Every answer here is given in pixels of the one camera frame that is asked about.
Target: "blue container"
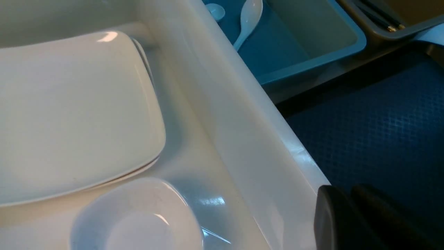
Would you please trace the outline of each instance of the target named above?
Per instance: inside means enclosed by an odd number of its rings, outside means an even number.
[[[225,8],[219,25],[231,43],[240,33],[244,2],[204,1]],[[267,0],[264,4],[261,21],[239,55],[265,89],[294,76],[312,76],[321,66],[366,45],[364,33],[334,0]]]

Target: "black plastic object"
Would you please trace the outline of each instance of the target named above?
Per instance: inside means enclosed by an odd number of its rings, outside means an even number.
[[[325,185],[318,190],[314,236],[317,250],[389,249],[350,198],[333,186]]]
[[[318,190],[314,234],[317,250],[444,249],[442,229],[370,185]]]
[[[351,198],[374,232],[392,249],[444,249],[444,231],[408,211],[370,185],[352,188]]]

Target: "white plastic tray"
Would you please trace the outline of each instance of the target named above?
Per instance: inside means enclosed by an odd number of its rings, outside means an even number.
[[[140,23],[118,28],[148,52],[167,134],[141,176],[184,195],[207,249],[316,249],[316,194],[328,181],[204,4],[138,4]],[[64,249],[75,214],[114,186],[0,209],[0,242]]]

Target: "gray container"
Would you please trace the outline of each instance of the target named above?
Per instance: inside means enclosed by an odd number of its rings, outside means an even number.
[[[225,8],[219,23],[234,43],[245,0],[206,0]],[[361,51],[366,38],[334,0],[267,0],[253,34],[239,55],[266,89],[311,77],[330,62]]]
[[[337,0],[364,30],[368,38],[366,56],[406,40],[416,33],[444,22],[444,0],[371,0],[381,10],[396,18],[405,29],[389,32],[374,24],[359,8],[379,16],[358,0]]]

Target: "white bowl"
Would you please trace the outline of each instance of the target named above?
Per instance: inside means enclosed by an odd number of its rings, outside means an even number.
[[[167,182],[141,178],[104,194],[74,221],[71,250],[199,250],[202,231]]]

